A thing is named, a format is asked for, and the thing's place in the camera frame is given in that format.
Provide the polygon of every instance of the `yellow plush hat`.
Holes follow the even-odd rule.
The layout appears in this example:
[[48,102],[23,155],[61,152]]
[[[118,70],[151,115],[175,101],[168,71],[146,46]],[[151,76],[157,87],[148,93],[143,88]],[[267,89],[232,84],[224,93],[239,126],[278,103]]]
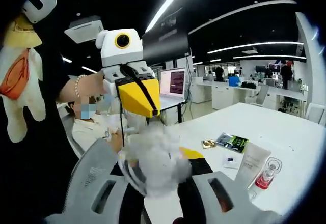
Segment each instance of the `yellow plush hat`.
[[32,24],[21,14],[12,23],[5,34],[4,46],[33,48],[42,44]]

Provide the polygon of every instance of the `stuffed animal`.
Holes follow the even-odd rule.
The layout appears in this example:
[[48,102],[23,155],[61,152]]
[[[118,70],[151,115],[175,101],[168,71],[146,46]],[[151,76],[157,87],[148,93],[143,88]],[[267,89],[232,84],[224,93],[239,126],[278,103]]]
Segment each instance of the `stuffed animal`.
[[45,119],[45,103],[39,87],[43,80],[42,59],[33,49],[42,42],[21,15],[9,26],[0,51],[0,96],[8,118],[7,131],[13,143],[27,134],[23,116],[28,107],[36,121]]

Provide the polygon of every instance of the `beaded bracelet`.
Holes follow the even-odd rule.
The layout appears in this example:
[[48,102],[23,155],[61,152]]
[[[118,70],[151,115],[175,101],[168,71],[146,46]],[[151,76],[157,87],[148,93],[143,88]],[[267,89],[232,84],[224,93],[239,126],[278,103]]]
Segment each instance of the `beaded bracelet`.
[[82,79],[83,77],[85,77],[86,75],[80,75],[78,78],[77,78],[77,80],[76,80],[76,82],[75,82],[75,92],[76,92],[76,95],[77,95],[77,97],[78,98],[80,98],[80,94],[79,94],[79,92],[78,92],[78,84],[79,84],[79,81],[80,81],[80,79]]

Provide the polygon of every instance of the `robot camera eye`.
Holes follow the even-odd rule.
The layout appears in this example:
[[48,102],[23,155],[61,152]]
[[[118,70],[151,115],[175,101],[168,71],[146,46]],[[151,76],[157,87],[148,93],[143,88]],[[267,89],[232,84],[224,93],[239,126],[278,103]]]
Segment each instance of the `robot camera eye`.
[[130,37],[127,34],[119,34],[116,37],[116,46],[118,48],[126,48],[130,44]]

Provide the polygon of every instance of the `small packet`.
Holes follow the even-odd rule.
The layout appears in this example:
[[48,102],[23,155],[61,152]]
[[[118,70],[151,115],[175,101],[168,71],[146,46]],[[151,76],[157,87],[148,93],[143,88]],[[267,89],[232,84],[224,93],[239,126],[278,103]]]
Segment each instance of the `small packet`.
[[216,142],[212,139],[210,140],[202,140],[202,146],[204,149],[212,148],[216,146]]

